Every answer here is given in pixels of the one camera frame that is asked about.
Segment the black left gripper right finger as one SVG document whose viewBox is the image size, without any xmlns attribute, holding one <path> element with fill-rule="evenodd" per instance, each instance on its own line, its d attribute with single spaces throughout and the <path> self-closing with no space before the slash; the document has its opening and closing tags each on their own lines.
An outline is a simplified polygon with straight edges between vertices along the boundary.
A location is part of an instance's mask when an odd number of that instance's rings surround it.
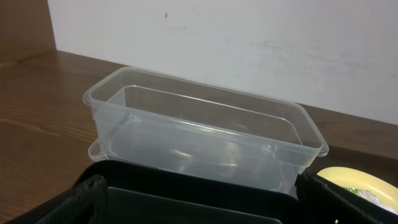
<svg viewBox="0 0 398 224">
<path fill-rule="evenodd" d="M 383 209 L 317 175 L 303 172 L 295 182 L 300 205 L 313 223 L 384 223 Z"/>
</svg>

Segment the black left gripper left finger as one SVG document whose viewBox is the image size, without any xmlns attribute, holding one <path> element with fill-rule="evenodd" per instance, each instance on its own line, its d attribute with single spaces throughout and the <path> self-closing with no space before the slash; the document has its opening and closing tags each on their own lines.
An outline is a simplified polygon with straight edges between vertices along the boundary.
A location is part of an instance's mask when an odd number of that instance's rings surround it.
<svg viewBox="0 0 398 224">
<path fill-rule="evenodd" d="M 72 194 L 40 218 L 39 224 L 100 224 L 105 222 L 108 186 L 94 175 L 72 188 Z"/>
</svg>

